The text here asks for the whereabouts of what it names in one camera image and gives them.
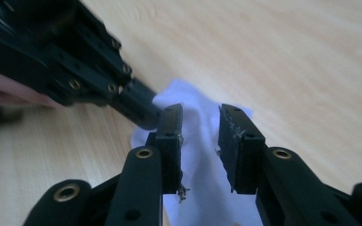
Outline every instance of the person's finger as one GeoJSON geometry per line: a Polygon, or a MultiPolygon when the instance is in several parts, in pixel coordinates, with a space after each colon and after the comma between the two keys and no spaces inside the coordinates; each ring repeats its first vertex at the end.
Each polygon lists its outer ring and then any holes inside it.
{"type": "Polygon", "coordinates": [[[37,91],[0,74],[0,103],[5,102],[6,104],[9,104],[10,100],[13,100],[13,104],[18,104],[21,102],[18,101],[18,99],[27,103],[38,105],[47,105],[53,107],[61,106],[46,95],[42,95],[37,91]]]}
{"type": "Polygon", "coordinates": [[[0,92],[0,104],[2,105],[25,105],[27,101],[18,97],[8,95],[7,93],[0,92]]]}

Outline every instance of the metal rivet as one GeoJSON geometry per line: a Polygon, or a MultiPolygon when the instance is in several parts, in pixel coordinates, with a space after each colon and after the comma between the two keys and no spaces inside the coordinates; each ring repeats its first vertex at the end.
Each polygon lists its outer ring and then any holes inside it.
{"type": "Polygon", "coordinates": [[[66,202],[75,198],[79,193],[80,186],[78,184],[67,184],[55,192],[54,200],[56,202],[66,202]]]}
{"type": "Polygon", "coordinates": [[[115,92],[115,91],[116,91],[116,85],[114,85],[114,84],[109,84],[109,85],[107,85],[107,89],[108,89],[110,92],[115,92]]]}
{"type": "Polygon", "coordinates": [[[70,81],[69,81],[69,85],[70,85],[70,87],[72,87],[73,89],[80,89],[80,88],[81,88],[80,83],[79,83],[77,80],[75,80],[75,79],[70,80],[70,81]]]}
{"type": "Polygon", "coordinates": [[[278,158],[282,158],[282,159],[292,158],[292,154],[290,154],[289,152],[284,151],[284,150],[277,149],[277,150],[274,150],[272,153],[278,158]]]}
{"type": "Polygon", "coordinates": [[[113,46],[115,49],[120,49],[121,47],[120,43],[116,40],[111,40],[111,46],[113,46]]]}
{"type": "Polygon", "coordinates": [[[123,65],[123,71],[124,71],[125,73],[130,73],[131,69],[130,69],[130,67],[129,67],[128,65],[124,64],[124,65],[123,65]]]}
{"type": "Polygon", "coordinates": [[[148,158],[148,157],[152,156],[153,154],[154,153],[149,149],[142,149],[142,150],[137,151],[136,157],[138,157],[138,158],[148,158]]]}

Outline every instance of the white fabric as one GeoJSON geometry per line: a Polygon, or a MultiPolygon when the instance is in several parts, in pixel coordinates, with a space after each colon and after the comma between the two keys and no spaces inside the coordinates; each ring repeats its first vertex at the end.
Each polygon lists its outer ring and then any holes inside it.
{"type": "MultiPolygon", "coordinates": [[[[162,108],[181,103],[184,110],[182,183],[190,191],[181,203],[177,195],[164,196],[172,226],[262,225],[255,196],[231,193],[222,161],[216,155],[221,104],[212,102],[194,86],[178,79],[158,94],[154,103],[162,108]]],[[[250,110],[242,109],[251,116],[250,110]]],[[[133,148],[144,145],[149,132],[136,129],[131,139],[133,148]]]]}

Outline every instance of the brass screw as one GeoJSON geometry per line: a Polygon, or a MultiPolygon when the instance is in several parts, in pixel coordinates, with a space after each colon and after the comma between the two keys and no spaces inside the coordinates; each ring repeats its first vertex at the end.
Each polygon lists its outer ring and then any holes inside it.
{"type": "Polygon", "coordinates": [[[114,85],[114,84],[109,84],[109,85],[107,85],[107,89],[108,89],[110,92],[115,92],[115,91],[116,91],[116,85],[114,85]]]}
{"type": "Polygon", "coordinates": [[[75,198],[79,193],[80,186],[78,184],[67,184],[55,192],[54,200],[56,202],[66,202],[75,198]]]}
{"type": "Polygon", "coordinates": [[[280,149],[274,150],[272,152],[272,154],[274,154],[276,157],[282,158],[282,159],[290,159],[290,158],[292,158],[292,154],[290,154],[287,151],[280,150],[280,149]]]}
{"type": "Polygon", "coordinates": [[[152,156],[153,154],[154,153],[149,149],[142,149],[142,150],[137,151],[136,157],[138,157],[138,158],[148,158],[148,157],[152,156]]]}
{"type": "Polygon", "coordinates": [[[81,88],[80,83],[79,83],[77,80],[75,80],[75,79],[70,80],[70,81],[69,81],[69,85],[70,85],[70,87],[72,87],[72,88],[75,89],[75,90],[78,90],[78,89],[81,88]]]}
{"type": "Polygon", "coordinates": [[[111,40],[111,46],[113,46],[115,49],[120,49],[121,47],[120,43],[116,40],[111,40]]]}
{"type": "Polygon", "coordinates": [[[123,65],[123,71],[124,71],[125,73],[130,73],[131,69],[130,69],[130,67],[129,67],[128,65],[124,64],[124,65],[123,65]]]}

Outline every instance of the wooden table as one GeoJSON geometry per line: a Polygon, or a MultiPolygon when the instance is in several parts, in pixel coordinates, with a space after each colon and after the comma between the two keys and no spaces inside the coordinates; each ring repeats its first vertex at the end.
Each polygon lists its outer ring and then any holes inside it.
{"type": "MultiPolygon", "coordinates": [[[[269,146],[298,153],[326,184],[362,182],[362,1],[91,1],[157,92],[182,78],[244,105],[269,146]]],[[[27,107],[0,126],[0,225],[21,225],[53,184],[121,172],[135,129],[109,107],[27,107]]]]}

